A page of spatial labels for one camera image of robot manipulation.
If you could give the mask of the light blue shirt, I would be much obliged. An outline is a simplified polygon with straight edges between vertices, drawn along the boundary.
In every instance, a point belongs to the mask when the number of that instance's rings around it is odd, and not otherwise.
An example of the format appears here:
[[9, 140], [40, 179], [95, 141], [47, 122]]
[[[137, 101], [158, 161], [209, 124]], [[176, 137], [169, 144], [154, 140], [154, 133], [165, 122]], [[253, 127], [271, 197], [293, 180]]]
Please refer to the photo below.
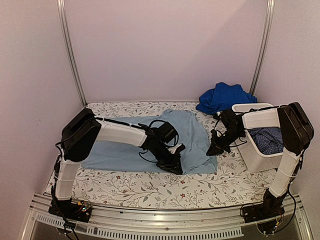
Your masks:
[[[167, 121], [177, 130], [178, 143], [185, 145], [181, 152], [181, 167], [184, 174], [207, 174], [217, 171], [217, 159], [208, 156], [209, 135], [195, 114], [189, 110], [166, 109], [159, 116], [119, 117], [120, 122], [149, 125], [152, 121]], [[92, 170], [120, 172], [155, 172], [162, 169], [156, 166], [154, 156], [147, 152], [139, 156], [141, 148], [130, 144], [97, 141], [89, 156], [81, 162], [81, 167]]]

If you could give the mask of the blue pleated skirt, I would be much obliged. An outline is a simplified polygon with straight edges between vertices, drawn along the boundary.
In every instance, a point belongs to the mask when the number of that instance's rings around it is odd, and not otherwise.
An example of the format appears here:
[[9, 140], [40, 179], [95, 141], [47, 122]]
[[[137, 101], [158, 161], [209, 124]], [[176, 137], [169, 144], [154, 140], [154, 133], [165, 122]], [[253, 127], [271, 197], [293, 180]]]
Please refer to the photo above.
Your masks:
[[258, 99], [251, 93], [243, 90], [240, 84], [228, 85], [219, 82], [215, 88], [211, 88], [199, 97], [199, 103], [195, 107], [207, 115], [231, 109], [235, 104], [255, 104]]

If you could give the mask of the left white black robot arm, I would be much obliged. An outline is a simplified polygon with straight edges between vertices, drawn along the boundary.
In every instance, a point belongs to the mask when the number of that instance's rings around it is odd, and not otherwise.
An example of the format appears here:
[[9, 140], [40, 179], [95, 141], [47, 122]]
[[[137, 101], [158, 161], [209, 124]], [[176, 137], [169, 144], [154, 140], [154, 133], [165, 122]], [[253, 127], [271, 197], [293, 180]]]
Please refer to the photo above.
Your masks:
[[167, 121], [158, 127], [142, 123], [131, 124], [96, 116], [91, 109], [82, 109], [61, 132], [56, 143], [59, 155], [54, 165], [52, 198], [55, 209], [63, 216], [74, 213], [72, 199], [73, 183], [80, 163], [90, 154], [94, 143], [107, 141], [135, 146], [150, 152], [156, 166], [176, 175], [183, 173], [181, 152], [186, 148], [172, 139], [178, 139], [177, 130]]

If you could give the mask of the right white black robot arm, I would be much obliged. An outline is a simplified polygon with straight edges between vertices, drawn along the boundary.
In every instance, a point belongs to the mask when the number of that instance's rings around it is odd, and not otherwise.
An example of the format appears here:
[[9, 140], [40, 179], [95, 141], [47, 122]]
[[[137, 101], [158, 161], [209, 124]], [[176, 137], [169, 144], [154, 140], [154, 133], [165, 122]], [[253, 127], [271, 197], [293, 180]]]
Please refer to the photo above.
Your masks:
[[221, 134], [217, 134], [214, 129], [211, 131], [211, 143], [206, 152], [208, 156], [229, 153], [231, 144], [245, 137], [245, 132], [249, 129], [280, 128], [283, 143], [282, 157], [275, 178], [265, 194], [275, 199], [285, 196], [290, 182], [295, 177], [298, 163], [315, 134], [300, 103], [251, 108], [247, 112], [227, 109], [219, 114], [219, 118], [226, 130]]

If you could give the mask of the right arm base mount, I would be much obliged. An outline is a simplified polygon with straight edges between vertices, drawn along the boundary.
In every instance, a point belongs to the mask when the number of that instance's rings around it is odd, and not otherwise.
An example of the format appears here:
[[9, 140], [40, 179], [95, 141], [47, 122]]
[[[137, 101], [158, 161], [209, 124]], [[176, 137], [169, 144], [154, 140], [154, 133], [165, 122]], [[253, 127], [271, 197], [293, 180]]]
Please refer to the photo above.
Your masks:
[[287, 193], [275, 197], [267, 189], [263, 195], [263, 202], [259, 204], [244, 205], [240, 208], [240, 216], [245, 223], [256, 222], [283, 215], [285, 213], [283, 200]]

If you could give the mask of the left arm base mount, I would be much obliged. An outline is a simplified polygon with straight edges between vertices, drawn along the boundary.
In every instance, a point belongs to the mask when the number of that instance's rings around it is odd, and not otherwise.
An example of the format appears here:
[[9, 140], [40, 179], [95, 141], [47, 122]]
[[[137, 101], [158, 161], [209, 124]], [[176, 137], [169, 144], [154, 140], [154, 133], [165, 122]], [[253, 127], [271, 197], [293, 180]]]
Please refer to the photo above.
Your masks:
[[88, 223], [92, 214], [92, 206], [83, 200], [78, 203], [73, 203], [71, 199], [52, 200], [48, 213], [67, 220]]

